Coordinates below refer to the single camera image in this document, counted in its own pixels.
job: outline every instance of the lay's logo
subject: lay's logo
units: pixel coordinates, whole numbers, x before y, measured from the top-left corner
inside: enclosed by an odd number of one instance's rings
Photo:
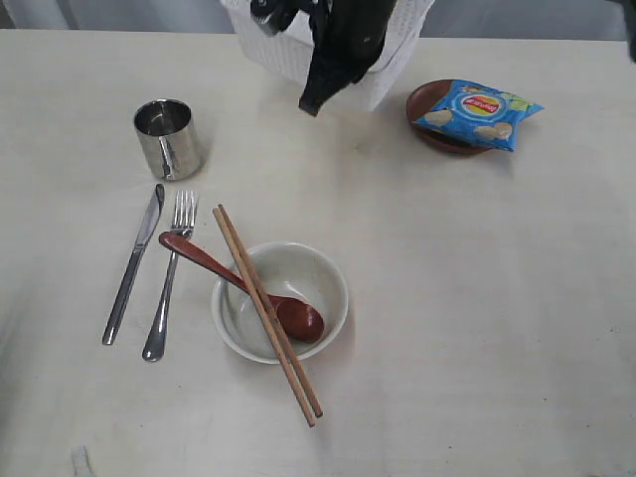
[[[490,115],[499,109],[499,101],[494,97],[482,94],[468,96],[462,101],[463,106],[474,114]]]

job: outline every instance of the wooden chopsticks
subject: wooden chopsticks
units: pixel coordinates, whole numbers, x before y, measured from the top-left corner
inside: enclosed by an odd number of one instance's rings
[[[237,230],[232,224],[230,217],[228,217],[228,213],[224,207],[219,204],[218,207],[214,208],[213,214],[215,219],[217,219],[221,233],[230,248],[230,252],[237,264],[240,276],[247,287],[247,291],[249,291],[249,296],[256,307],[258,316],[260,316],[260,321],[262,322],[265,332],[269,337],[271,346],[274,348],[274,352],[282,366],[285,377],[289,381],[289,385],[296,396],[296,400],[300,405],[305,419],[307,419],[307,423],[310,427],[313,427],[316,425],[316,421],[314,419],[314,415],[311,413],[311,409],[309,408],[307,401],[309,400],[309,404],[311,404],[316,417],[322,416],[322,409],[320,408],[318,398],[311,387],[311,383],[309,383],[309,379],[305,374],[305,370],[300,364],[300,361],[298,361],[296,352],[292,348],[291,343],[289,343],[289,338],[287,338],[287,335],[283,331],[280,321],[278,321],[276,312],[269,301],[269,296],[265,291],[262,281],[256,273],[256,269],[249,257],[249,254],[240,241]]]

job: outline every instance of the spoon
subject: spoon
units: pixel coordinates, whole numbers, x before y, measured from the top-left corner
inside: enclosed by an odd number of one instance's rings
[[[170,232],[164,232],[159,236],[159,242],[169,250],[214,272],[247,293],[244,281],[187,239]],[[267,296],[269,296],[269,301],[271,301],[271,305],[276,311],[276,316],[282,325],[282,329],[285,330],[289,338],[303,343],[315,343],[320,339],[325,329],[325,322],[322,320],[318,310],[297,298],[276,295]]]

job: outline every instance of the bowl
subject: bowl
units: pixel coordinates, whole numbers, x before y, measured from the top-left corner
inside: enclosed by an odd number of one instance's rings
[[[269,294],[293,296],[321,314],[325,330],[315,343],[291,340],[304,360],[324,350],[340,333],[349,307],[345,279],[324,253],[301,243],[265,243],[248,250]],[[234,264],[228,268],[237,272]],[[212,292],[212,317],[223,341],[249,360],[278,364],[249,295],[219,279]]]
[[[427,114],[450,90],[453,79],[438,79],[415,89],[406,100],[406,118],[413,132],[433,149],[451,154],[471,156],[491,148],[473,146],[437,131],[418,126],[415,122]]]

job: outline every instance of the fork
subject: fork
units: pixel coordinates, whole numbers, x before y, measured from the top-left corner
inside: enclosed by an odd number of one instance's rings
[[[192,236],[195,227],[195,217],[197,215],[197,204],[198,201],[195,198],[194,192],[177,192],[175,212],[172,218],[172,226],[170,227],[171,233],[178,234],[186,239]],[[152,328],[150,328],[146,345],[141,354],[146,361],[159,361],[163,357],[166,348],[168,308],[170,307],[170,293],[172,292],[172,282],[175,278],[178,256],[179,255],[174,251],[170,254],[166,280],[163,283],[159,306],[157,307],[155,318],[152,321]]]

